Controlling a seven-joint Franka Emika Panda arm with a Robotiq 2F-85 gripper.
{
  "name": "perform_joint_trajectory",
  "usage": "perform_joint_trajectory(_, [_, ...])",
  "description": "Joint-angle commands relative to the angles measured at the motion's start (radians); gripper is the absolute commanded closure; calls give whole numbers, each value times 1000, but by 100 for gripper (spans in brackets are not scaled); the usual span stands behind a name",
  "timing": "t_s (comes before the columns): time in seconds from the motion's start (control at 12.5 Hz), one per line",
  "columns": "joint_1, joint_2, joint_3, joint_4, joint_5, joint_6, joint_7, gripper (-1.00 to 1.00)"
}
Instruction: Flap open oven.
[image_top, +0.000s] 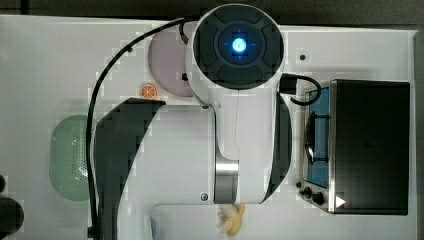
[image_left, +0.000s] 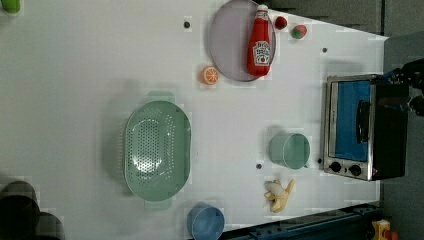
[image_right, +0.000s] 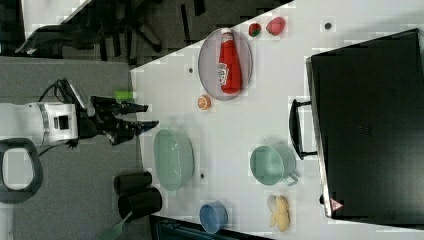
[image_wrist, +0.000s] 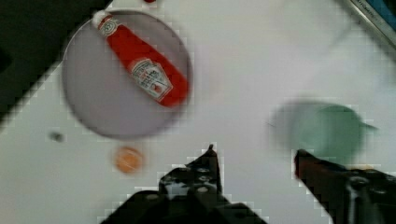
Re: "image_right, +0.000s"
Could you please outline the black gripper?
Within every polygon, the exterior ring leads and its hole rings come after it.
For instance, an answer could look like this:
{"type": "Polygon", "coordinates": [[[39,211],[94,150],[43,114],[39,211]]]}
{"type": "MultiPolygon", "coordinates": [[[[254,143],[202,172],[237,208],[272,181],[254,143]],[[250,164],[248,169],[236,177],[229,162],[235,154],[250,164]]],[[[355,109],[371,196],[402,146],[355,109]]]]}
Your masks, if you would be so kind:
{"type": "Polygon", "coordinates": [[[117,102],[113,98],[91,96],[94,108],[92,116],[82,114],[79,119],[79,138],[88,139],[97,135],[106,136],[112,145],[118,145],[155,128],[158,121],[137,121],[135,125],[117,115],[146,112],[148,105],[117,102]]]}

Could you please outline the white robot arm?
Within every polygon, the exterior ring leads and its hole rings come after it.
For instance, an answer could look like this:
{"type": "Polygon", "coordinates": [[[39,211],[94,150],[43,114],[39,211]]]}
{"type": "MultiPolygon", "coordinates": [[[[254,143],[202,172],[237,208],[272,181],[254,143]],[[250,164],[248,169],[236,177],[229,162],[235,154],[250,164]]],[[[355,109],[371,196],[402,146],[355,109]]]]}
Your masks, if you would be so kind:
{"type": "Polygon", "coordinates": [[[19,189],[6,184],[7,174],[1,174],[1,202],[19,204],[33,197],[43,182],[39,147],[75,146],[82,139],[98,135],[118,145],[155,128],[156,121],[126,121],[129,113],[145,112],[146,105],[97,97],[94,107],[87,109],[78,102],[32,102],[1,105],[1,160],[16,149],[21,149],[30,160],[32,178],[19,189]]]}

